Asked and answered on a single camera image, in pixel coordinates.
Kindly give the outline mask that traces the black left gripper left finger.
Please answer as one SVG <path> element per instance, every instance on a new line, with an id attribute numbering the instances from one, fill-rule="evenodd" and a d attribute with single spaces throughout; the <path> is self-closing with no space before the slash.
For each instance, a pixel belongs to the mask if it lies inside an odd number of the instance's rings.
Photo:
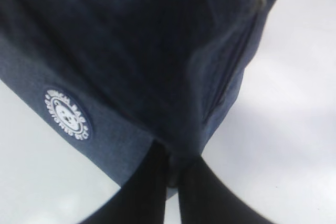
<path id="1" fill-rule="evenodd" d="M 142 163 L 121 189 L 82 223 L 164 222 L 167 153 L 153 142 Z"/>

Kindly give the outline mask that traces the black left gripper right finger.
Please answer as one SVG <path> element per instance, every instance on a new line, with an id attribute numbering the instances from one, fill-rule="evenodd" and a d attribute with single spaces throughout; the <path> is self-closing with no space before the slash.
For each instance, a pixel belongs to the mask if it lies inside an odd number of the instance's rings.
<path id="1" fill-rule="evenodd" d="M 270 223 L 232 193 L 199 157 L 180 176 L 181 223 Z"/>

